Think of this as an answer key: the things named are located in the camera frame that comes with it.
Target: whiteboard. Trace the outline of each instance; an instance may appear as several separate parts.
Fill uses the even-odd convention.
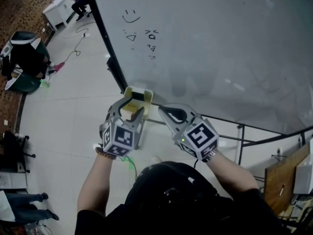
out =
[[[129,86],[288,134],[313,125],[313,0],[95,0]]]

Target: white floor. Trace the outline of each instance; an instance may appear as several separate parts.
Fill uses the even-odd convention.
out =
[[[93,16],[75,19],[68,27],[61,27],[63,37],[75,36],[75,30],[94,21]],[[76,222],[76,202],[80,188],[92,166],[96,153],[93,145],[101,142],[99,125],[104,122],[111,104],[121,98],[120,90],[107,70],[109,54],[97,25],[86,25],[91,34],[83,39],[65,66],[51,76],[50,88],[41,88],[28,94],[23,109],[20,133],[29,135],[28,153],[30,174],[27,175],[28,192],[46,192],[49,199],[43,208],[49,208],[59,217],[59,221],[47,220],[46,225],[54,235],[74,234]],[[63,39],[55,35],[48,45],[51,60],[58,64],[64,61],[81,40],[79,36]],[[151,110],[151,118],[160,120],[156,109]],[[240,137],[237,125],[211,119],[219,134]],[[261,140],[275,136],[272,133],[246,128],[245,138]],[[220,139],[220,150],[231,160],[238,162],[239,143]],[[271,154],[278,148],[283,152],[294,151],[299,147],[298,137],[244,149],[242,165],[254,175],[263,176],[264,168],[275,163]],[[147,165],[153,155],[162,160],[172,160],[193,165],[195,159],[173,145],[170,131],[166,126],[146,122],[140,142],[140,149],[132,151],[138,173]],[[198,162],[200,171],[220,192],[221,189],[212,172]],[[128,162],[114,161],[111,174],[111,191],[107,213],[125,201],[134,183],[134,169]]]

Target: wristwatch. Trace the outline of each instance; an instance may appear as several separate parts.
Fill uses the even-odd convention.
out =
[[[215,154],[215,151],[211,151],[204,159],[202,159],[202,161],[209,162],[212,158],[214,158]]]
[[[96,153],[98,153],[101,156],[104,156],[104,157],[106,157],[108,159],[112,159],[112,160],[116,159],[116,156],[109,154],[109,153],[106,153],[105,151],[103,151],[103,149],[101,147],[96,147],[95,150],[96,150]]]

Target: pink object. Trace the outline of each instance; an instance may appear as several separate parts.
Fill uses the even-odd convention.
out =
[[[59,63],[58,65],[55,65],[54,70],[55,72],[58,72],[63,66],[65,62]]]

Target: white cabinet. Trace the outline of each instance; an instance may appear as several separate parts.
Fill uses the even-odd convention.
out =
[[[57,31],[57,24],[64,23],[67,26],[67,19],[73,13],[72,5],[74,3],[72,0],[54,0],[43,11],[55,31]]]

